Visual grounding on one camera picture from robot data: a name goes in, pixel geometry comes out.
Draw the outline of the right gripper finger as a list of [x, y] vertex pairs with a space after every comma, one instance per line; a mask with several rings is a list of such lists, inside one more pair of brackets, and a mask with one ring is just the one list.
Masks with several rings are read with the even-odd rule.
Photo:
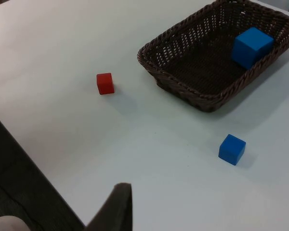
[[129, 183], [118, 183], [111, 194], [85, 227], [86, 231], [132, 231], [132, 187]]

